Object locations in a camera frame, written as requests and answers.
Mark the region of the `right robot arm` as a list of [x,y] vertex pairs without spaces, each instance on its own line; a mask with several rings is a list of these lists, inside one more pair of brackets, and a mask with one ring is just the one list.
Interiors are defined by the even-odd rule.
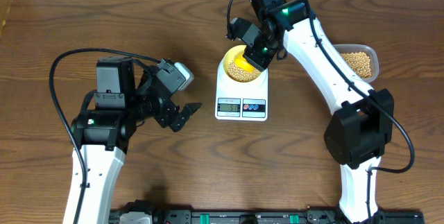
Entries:
[[350,223],[369,223],[378,210],[375,172],[393,131],[394,100],[360,78],[324,35],[308,0],[249,0],[261,24],[235,19],[231,32],[246,43],[244,57],[268,68],[280,52],[291,54],[324,97],[332,118],[324,133],[341,168],[339,208]]

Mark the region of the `yellow scoop cup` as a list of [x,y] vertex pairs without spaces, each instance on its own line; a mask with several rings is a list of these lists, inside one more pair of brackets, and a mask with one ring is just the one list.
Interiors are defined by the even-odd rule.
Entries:
[[255,71],[254,66],[247,62],[245,57],[242,54],[236,55],[234,57],[234,63],[238,66],[238,68],[243,69],[249,73],[253,73]]

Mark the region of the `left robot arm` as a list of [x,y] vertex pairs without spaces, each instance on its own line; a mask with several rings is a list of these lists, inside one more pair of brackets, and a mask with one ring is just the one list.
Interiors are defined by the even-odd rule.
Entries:
[[64,223],[107,223],[129,140],[138,127],[154,118],[161,127],[178,132],[202,106],[188,103],[179,110],[171,100],[151,95],[136,98],[123,109],[89,110],[95,97],[95,91],[84,97],[71,124],[73,171]]

